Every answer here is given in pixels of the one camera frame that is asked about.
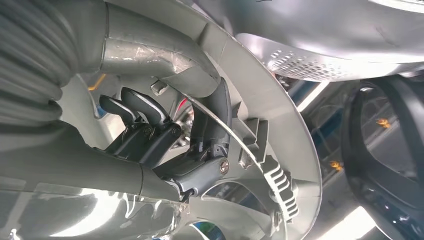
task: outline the release lever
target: release lever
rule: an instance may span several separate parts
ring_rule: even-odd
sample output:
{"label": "release lever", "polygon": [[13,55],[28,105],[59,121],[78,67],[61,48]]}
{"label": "release lever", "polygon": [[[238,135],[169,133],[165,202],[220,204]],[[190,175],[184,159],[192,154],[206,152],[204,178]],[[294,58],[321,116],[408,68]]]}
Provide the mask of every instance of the release lever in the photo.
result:
{"label": "release lever", "polygon": [[164,129],[171,118],[167,111],[150,96],[123,87],[121,90],[121,99],[131,110],[143,113],[150,125]]}

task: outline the reflective plastic surface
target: reflective plastic surface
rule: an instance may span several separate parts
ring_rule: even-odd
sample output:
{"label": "reflective plastic surface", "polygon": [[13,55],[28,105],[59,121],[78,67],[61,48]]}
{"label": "reflective plastic surface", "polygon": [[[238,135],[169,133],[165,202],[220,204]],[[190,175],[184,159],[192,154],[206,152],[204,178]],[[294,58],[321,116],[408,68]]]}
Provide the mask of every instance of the reflective plastic surface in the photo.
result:
{"label": "reflective plastic surface", "polygon": [[[23,183],[1,181],[18,188]],[[164,199],[43,183],[29,192],[21,186],[0,191],[0,239],[152,239],[174,233],[189,214],[187,205]]]}
{"label": "reflective plastic surface", "polygon": [[372,156],[391,170],[408,178],[416,178],[399,118],[386,95],[377,87],[363,87],[362,137]]}

